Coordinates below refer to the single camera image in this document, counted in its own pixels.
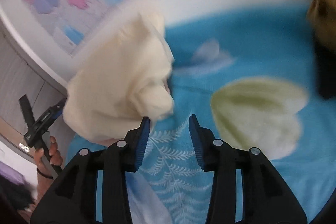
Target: cream fabric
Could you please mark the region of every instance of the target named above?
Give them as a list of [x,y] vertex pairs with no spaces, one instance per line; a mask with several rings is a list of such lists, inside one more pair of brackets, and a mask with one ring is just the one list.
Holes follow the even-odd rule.
[[65,122],[80,136],[110,145],[172,112],[165,82],[174,61],[160,15],[140,16],[86,61],[68,84]]

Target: white fern pattern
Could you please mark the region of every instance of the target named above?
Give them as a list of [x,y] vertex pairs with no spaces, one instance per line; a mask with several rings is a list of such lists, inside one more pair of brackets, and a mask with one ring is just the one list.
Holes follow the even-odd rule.
[[156,161],[140,170],[149,176],[149,184],[167,207],[174,224],[203,224],[209,198],[198,200],[197,196],[210,191],[212,183],[195,185],[191,178],[200,174],[201,169],[183,166],[194,157],[194,151],[182,151],[174,146],[182,134],[189,135],[188,122],[189,117],[176,130],[151,132],[144,158],[152,155]]

